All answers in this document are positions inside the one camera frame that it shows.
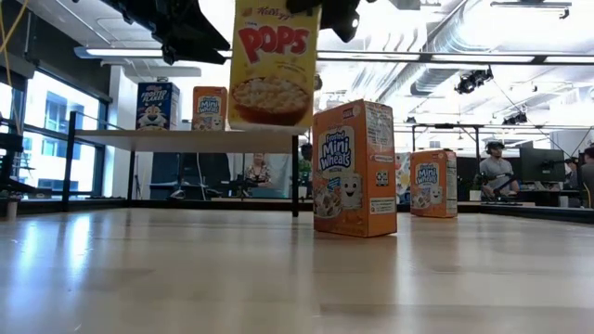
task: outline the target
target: cereal box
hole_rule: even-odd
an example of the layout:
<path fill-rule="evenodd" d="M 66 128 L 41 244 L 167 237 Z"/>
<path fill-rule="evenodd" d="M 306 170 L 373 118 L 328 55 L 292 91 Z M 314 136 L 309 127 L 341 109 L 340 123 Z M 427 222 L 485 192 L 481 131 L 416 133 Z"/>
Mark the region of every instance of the cereal box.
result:
<path fill-rule="evenodd" d="M 194 87 L 192 130 L 224 131 L 226 100 L 224 87 Z"/>
<path fill-rule="evenodd" d="M 458 215 L 456 153 L 450 150 L 412 153 L 410 172 L 412 214 L 427 217 Z"/>
<path fill-rule="evenodd" d="M 356 237 L 396 232 L 392 109 L 359 100 L 314 115 L 316 231 Z"/>
<path fill-rule="evenodd" d="M 178 104 L 179 89 L 173 83 L 139 83 L 136 130 L 175 130 Z"/>
<path fill-rule="evenodd" d="M 312 125 L 320 8 L 237 0 L 229 88 L 232 129 L 304 133 Z"/>

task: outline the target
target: ceiling duct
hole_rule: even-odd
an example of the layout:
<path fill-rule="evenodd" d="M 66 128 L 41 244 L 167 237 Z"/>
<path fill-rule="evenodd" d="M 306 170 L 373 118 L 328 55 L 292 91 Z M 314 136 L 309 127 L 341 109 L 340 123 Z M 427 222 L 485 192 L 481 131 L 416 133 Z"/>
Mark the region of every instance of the ceiling duct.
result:
<path fill-rule="evenodd" d="M 466 1 L 421 51 L 464 53 L 489 52 L 495 49 L 499 44 L 497 38 L 480 36 L 477 33 L 477 26 L 482 17 L 489 15 L 489 4 L 488 0 Z M 385 103 L 394 93 L 428 96 L 438 85 L 457 72 L 456 65 L 452 65 L 451 69 L 435 69 L 431 68 L 431 65 L 409 63 L 398 74 L 393 84 L 380 95 L 380 102 Z"/>

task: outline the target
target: track light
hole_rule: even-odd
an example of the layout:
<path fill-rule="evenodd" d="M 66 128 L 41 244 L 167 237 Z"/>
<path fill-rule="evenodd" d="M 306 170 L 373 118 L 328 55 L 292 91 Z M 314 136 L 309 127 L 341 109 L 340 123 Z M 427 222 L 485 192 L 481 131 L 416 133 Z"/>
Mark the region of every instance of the track light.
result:
<path fill-rule="evenodd" d="M 503 125 L 517 125 L 528 122 L 528 116 L 525 112 L 518 112 L 517 114 L 507 117 L 503 120 Z"/>
<path fill-rule="evenodd" d="M 470 74 L 460 76 L 460 83 L 454 87 L 454 90 L 460 95 L 470 94 L 474 92 L 476 88 L 494 78 L 490 66 L 486 71 L 472 71 Z"/>

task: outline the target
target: blue cereal box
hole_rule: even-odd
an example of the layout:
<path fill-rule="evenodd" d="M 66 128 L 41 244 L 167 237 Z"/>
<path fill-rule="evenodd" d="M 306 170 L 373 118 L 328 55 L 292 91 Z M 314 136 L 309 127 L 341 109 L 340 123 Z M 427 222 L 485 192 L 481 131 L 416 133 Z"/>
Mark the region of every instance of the blue cereal box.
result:
<path fill-rule="evenodd" d="M 139 83 L 136 130 L 175 130 L 178 104 L 179 88 L 173 83 Z"/>

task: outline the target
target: table surface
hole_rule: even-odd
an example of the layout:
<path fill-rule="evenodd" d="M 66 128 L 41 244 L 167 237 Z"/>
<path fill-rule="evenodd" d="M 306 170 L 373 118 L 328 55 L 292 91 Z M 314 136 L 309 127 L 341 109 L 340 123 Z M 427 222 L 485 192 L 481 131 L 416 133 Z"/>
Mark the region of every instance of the table surface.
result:
<path fill-rule="evenodd" d="M 587 225 L 118 209 L 0 224 L 3 333 L 593 333 Z"/>
<path fill-rule="evenodd" d="M 292 153 L 291 135 L 279 132 L 77 130 L 76 137 L 137 152 Z"/>

